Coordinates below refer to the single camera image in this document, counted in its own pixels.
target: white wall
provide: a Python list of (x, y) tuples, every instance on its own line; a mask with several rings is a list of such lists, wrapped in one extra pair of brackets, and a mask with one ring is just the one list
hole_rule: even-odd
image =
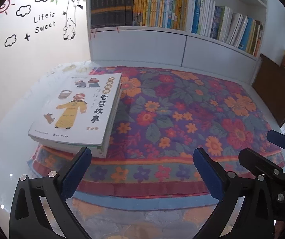
[[(57, 0), (57, 4), (55, 0), (10, 0), (10, 4), (13, 5), (6, 10), (7, 15), (0, 13), (0, 121), (11, 106), (52, 67), (60, 63), (90, 60), (86, 2), (79, 1), (83, 9), (74, 7), (71, 0)], [(17, 16), (19, 8), (26, 5), (30, 5), (30, 13), (24, 17)], [(75, 36), (71, 40), (63, 39), (66, 16), (76, 22)], [(36, 28), (42, 26), (44, 30), (36, 33)], [(5, 47), (6, 39), (13, 34), (16, 35), (16, 42)], [(24, 39), (26, 34), (30, 36), (29, 41)]]
[(267, 1), (268, 11), (260, 52), (281, 64), (285, 50), (285, 7), (279, 0)]

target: screw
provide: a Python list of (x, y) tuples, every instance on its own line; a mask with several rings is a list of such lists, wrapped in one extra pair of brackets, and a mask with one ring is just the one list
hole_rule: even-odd
[(51, 172), (49, 172), (48, 176), (51, 177), (51, 178), (53, 178), (53, 177), (56, 176), (56, 174), (57, 174), (57, 172), (51, 171)]
[(283, 201), (284, 200), (284, 195), (282, 193), (278, 194), (278, 201)]
[(234, 172), (228, 172), (228, 177), (229, 178), (235, 178), (236, 174)]
[(263, 181), (264, 181), (264, 177), (263, 177), (262, 175), (259, 175), (259, 176), (258, 176), (258, 180), (261, 181), (261, 182), (263, 182)]
[(26, 175), (24, 174), (24, 175), (22, 175), (21, 177), (20, 177), (20, 181), (25, 181), (26, 180)]

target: blue gripper pad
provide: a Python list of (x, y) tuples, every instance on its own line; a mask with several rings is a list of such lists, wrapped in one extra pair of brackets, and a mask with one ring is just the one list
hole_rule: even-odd
[(278, 147), (285, 149), (285, 135), (279, 132), (276, 132), (274, 130), (270, 130), (267, 133), (266, 138), (269, 142), (277, 145)]
[(86, 148), (84, 152), (74, 162), (72, 168), (67, 172), (65, 178), (62, 181), (61, 198), (66, 200), (71, 198), (89, 165), (91, 164), (91, 151)]
[(202, 148), (197, 148), (196, 150), (194, 150), (193, 158), (194, 165), (200, 173), (201, 178), (203, 179), (207, 188), (209, 189), (211, 196), (221, 201), (224, 196), (223, 181), (212, 166), (212, 164), (214, 164), (215, 162), (208, 156), (206, 151)]

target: stack of books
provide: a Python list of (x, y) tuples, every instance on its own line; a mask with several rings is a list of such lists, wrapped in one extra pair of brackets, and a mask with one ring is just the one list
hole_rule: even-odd
[(185, 30), (188, 0), (134, 0), (133, 26)]
[(133, 0), (90, 0), (91, 28), (131, 26)]
[(106, 158), (121, 95), (121, 73), (71, 76), (43, 107), (28, 135), (57, 150)]
[(263, 24), (212, 0), (193, 0), (191, 32), (207, 36), (257, 56)]

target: purple flower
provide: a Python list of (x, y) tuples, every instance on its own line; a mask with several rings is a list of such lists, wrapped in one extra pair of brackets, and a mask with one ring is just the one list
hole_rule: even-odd
[(137, 182), (141, 183), (143, 180), (149, 180), (148, 174), (150, 169), (144, 169), (142, 166), (138, 166), (138, 172), (134, 173), (133, 177), (137, 179)]
[(95, 172), (92, 172), (90, 176), (93, 178), (94, 182), (99, 180), (103, 181), (107, 172), (107, 169), (102, 169), (100, 166), (97, 166)]
[(179, 171), (176, 172), (176, 176), (180, 178), (181, 181), (184, 181), (184, 179), (189, 179), (190, 178), (190, 169), (189, 168), (184, 168), (183, 165), (179, 164), (178, 165)]

